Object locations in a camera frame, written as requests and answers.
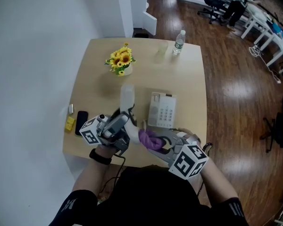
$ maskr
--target white table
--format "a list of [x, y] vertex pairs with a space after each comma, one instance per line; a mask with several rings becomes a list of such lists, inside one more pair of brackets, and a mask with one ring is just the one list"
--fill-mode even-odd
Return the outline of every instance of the white table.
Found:
[[275, 42], [279, 46], [279, 51], [274, 54], [274, 57], [272, 60], [270, 60], [266, 65], [270, 66], [273, 62], [275, 62], [278, 58], [280, 58], [283, 55], [283, 41], [282, 39], [277, 36], [275, 33], [270, 36], [270, 38], [261, 46], [260, 50], [264, 50], [266, 46], [271, 42]]
[[261, 31], [261, 35], [256, 39], [256, 41], [254, 42], [254, 44], [257, 44], [260, 39], [262, 39], [264, 37], [264, 35], [267, 35], [267, 33], [270, 31], [271, 33], [272, 30], [270, 29], [270, 27], [268, 26], [267, 22], [262, 22], [259, 19], [257, 19], [255, 16], [253, 16], [252, 14], [250, 14], [250, 17], [248, 19], [248, 21], [246, 22], [246, 24], [244, 25], [244, 27], [246, 28], [245, 32], [241, 35], [241, 38], [244, 39], [245, 36], [249, 33], [249, 31], [252, 29], [252, 27], [258, 23], [259, 25], [261, 25], [263, 27], [263, 30]]

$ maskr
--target smartphone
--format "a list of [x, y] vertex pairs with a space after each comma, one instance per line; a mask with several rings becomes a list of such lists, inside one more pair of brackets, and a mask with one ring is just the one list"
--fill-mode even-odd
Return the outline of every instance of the smartphone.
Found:
[[75, 125], [75, 134], [78, 136], [82, 136], [80, 133], [80, 129], [84, 125], [84, 123], [88, 121], [88, 112], [87, 111], [79, 111], [77, 113], [76, 125]]

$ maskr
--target purple cloth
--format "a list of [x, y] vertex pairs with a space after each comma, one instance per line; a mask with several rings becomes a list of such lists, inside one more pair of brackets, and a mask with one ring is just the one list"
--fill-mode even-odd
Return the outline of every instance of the purple cloth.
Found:
[[141, 143], [148, 149], [158, 150], [163, 147], [163, 142], [161, 139], [155, 137], [155, 133], [151, 130], [140, 130], [138, 132], [138, 137]]

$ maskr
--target black sleeve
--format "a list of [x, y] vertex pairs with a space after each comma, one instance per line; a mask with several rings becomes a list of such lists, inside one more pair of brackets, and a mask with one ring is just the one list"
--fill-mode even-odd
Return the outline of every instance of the black sleeve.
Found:
[[248, 226], [238, 198], [230, 198], [211, 208], [212, 218], [220, 225]]
[[73, 191], [63, 202], [50, 226], [86, 225], [98, 203], [97, 197], [88, 190]]

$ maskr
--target telephone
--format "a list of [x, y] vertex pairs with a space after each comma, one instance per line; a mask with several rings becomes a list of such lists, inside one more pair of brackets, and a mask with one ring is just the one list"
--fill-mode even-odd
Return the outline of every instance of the telephone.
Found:
[[173, 128], [175, 120], [176, 96], [152, 92], [148, 125]]

